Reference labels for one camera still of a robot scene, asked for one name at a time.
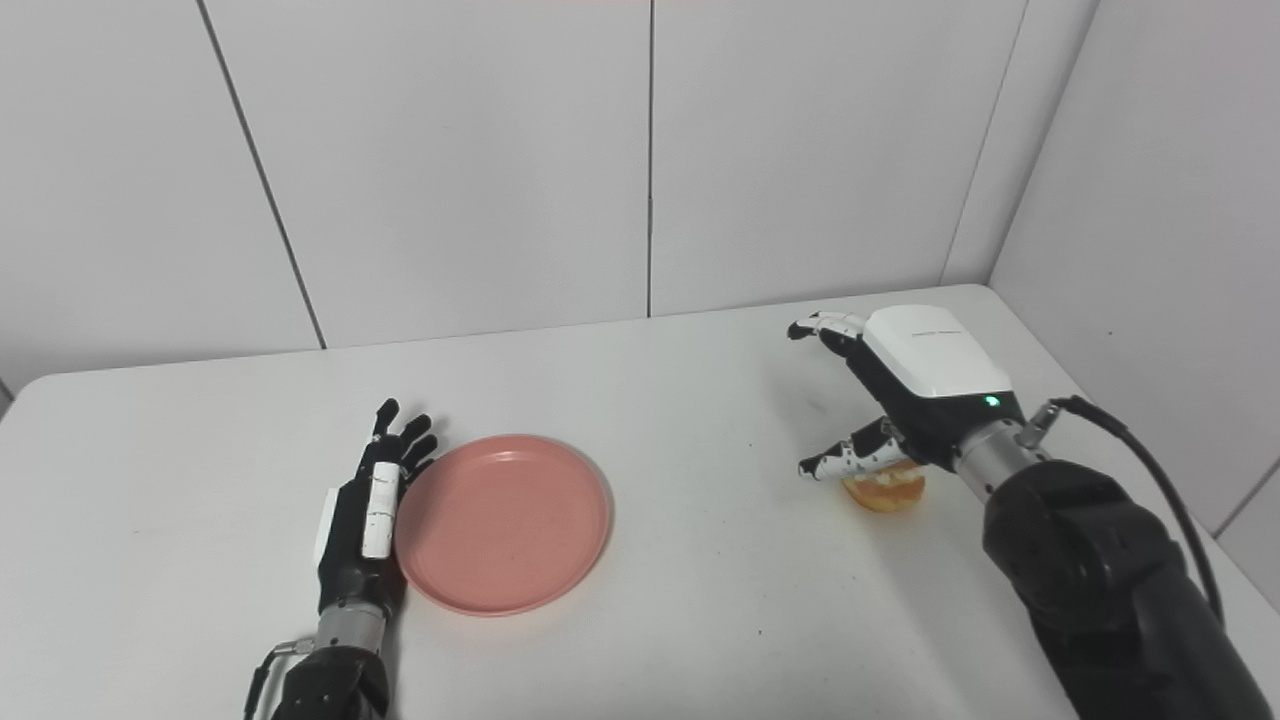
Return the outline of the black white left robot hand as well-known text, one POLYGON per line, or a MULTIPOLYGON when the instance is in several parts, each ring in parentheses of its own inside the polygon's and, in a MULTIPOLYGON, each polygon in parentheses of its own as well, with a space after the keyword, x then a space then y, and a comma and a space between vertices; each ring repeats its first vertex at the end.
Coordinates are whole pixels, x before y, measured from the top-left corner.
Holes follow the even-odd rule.
POLYGON ((332 495, 317 560, 320 612, 370 603, 392 616, 403 602, 406 580, 393 550, 396 519, 407 489, 434 464, 439 441, 428 414, 393 430, 399 413, 396 398, 378 409, 355 475, 332 495))

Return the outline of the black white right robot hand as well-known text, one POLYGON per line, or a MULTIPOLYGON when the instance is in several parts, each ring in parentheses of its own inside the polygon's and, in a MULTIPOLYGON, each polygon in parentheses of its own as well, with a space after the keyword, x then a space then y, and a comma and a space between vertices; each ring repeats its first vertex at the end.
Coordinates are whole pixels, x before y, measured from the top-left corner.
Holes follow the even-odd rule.
POLYGON ((945 307, 814 313, 791 324, 787 337, 819 340, 883 411, 801 460, 797 470, 806 479, 874 475, 910 460, 951 471, 983 495, 1043 460, 1018 442, 1027 419, 1009 374, 945 307))

